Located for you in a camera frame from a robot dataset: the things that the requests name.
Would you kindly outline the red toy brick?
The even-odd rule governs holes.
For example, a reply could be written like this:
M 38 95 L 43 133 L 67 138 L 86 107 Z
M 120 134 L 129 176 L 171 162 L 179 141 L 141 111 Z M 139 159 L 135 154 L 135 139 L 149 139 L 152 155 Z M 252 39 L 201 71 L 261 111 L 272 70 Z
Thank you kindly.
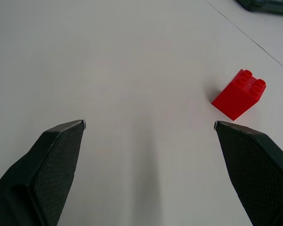
M 264 80 L 253 77 L 249 70 L 240 69 L 211 103 L 234 121 L 261 99 L 265 89 Z

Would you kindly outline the dark object at table edge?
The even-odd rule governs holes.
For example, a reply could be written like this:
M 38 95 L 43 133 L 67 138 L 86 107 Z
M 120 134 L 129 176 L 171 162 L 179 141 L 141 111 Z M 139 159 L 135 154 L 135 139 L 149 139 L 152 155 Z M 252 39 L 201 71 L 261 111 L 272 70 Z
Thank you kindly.
M 234 0 L 250 12 L 283 15 L 283 0 Z

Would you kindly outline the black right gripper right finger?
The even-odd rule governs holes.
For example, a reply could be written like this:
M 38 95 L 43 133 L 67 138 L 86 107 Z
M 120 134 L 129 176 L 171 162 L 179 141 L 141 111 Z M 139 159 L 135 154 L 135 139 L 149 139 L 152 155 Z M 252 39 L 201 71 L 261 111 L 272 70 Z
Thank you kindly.
M 266 134 L 216 121 L 230 181 L 253 226 L 283 226 L 283 151 Z

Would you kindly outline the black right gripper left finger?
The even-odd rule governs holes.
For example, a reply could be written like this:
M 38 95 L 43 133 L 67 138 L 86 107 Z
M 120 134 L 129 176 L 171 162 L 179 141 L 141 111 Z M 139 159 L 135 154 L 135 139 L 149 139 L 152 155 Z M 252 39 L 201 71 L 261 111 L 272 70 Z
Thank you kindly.
M 57 226 L 72 186 L 85 120 L 57 125 L 0 179 L 0 226 Z

